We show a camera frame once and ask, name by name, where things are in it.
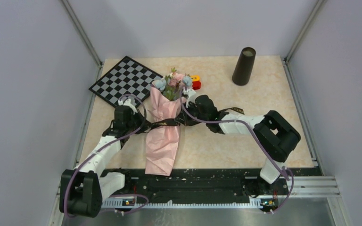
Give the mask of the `black ribbon with gold lettering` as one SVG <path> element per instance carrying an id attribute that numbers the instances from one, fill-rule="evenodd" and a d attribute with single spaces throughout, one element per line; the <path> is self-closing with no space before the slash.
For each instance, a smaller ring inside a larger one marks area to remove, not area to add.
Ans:
<path id="1" fill-rule="evenodd" d="M 232 108 L 225 108 L 222 109 L 220 111 L 208 111 L 208 112 L 204 112 L 204 110 L 199 110 L 196 107 L 190 107 L 188 109 L 188 112 L 200 119 L 200 120 L 221 120 L 221 117 L 225 116 L 226 114 L 228 114 L 226 111 L 227 110 L 233 110 L 236 111 L 237 113 L 241 113 L 244 114 L 243 109 L 238 108 L 238 107 L 232 107 Z M 197 124 L 200 124 L 200 122 L 192 119 L 190 116 L 188 116 L 183 110 L 180 112 L 180 114 L 176 117 L 176 118 L 169 118 L 169 119 L 164 119 L 162 121 L 158 121 L 158 122 L 149 122 L 146 121 L 145 123 L 143 123 L 143 127 L 137 132 L 137 134 L 140 133 L 148 133 L 149 131 L 156 129 L 158 127 L 161 126 L 169 126 L 169 127 L 176 127 L 176 126 L 180 126 L 180 125 L 184 125 L 184 126 L 195 126 Z"/>

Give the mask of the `pink flower bouquet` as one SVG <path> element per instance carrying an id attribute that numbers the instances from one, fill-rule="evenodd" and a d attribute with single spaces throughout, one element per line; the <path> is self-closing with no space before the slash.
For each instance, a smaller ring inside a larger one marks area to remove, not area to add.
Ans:
<path id="1" fill-rule="evenodd" d="M 164 78 L 155 80 L 150 88 L 150 114 L 153 122 L 176 118 L 185 99 L 180 98 L 183 88 L 191 88 L 192 79 L 188 74 L 178 72 L 174 67 Z M 148 175 L 169 176 L 173 170 L 180 142 L 180 126 L 161 126 L 146 136 L 146 165 Z"/>

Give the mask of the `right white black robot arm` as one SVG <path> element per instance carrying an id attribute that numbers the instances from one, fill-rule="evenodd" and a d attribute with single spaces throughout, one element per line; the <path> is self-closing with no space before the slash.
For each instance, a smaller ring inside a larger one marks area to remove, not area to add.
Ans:
<path id="1" fill-rule="evenodd" d="M 257 187 L 263 194 L 276 189 L 276 180 L 283 176 L 291 179 L 285 162 L 301 140 L 299 132 L 283 116 L 270 110 L 265 115 L 247 116 L 242 109 L 217 110 L 207 95 L 181 104 L 182 112 L 194 122 L 205 124 L 218 134 L 250 135 L 266 156 Z"/>

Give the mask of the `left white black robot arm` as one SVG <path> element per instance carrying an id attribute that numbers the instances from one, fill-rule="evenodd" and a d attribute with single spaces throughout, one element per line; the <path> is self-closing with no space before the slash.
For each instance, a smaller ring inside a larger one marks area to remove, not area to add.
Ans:
<path id="1" fill-rule="evenodd" d="M 104 130 L 97 146 L 74 169 L 61 175 L 59 210 L 67 217 L 96 217 L 102 202 L 115 191 L 128 194 L 132 181 L 124 174 L 114 172 L 102 176 L 109 161 L 127 142 L 130 136 L 141 132 L 147 124 L 147 111 L 124 104 L 114 112 L 114 119 Z"/>

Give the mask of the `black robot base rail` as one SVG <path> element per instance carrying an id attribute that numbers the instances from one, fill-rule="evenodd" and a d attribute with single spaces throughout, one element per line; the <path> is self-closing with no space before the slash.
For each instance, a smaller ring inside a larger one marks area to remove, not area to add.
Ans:
<path id="1" fill-rule="evenodd" d="M 268 184 L 256 169 L 174 169 L 170 176 L 147 175 L 142 169 L 106 169 L 102 175 L 125 175 L 117 194 L 141 194 L 150 204 L 248 203 L 260 195 L 287 195 L 287 181 L 280 177 Z"/>

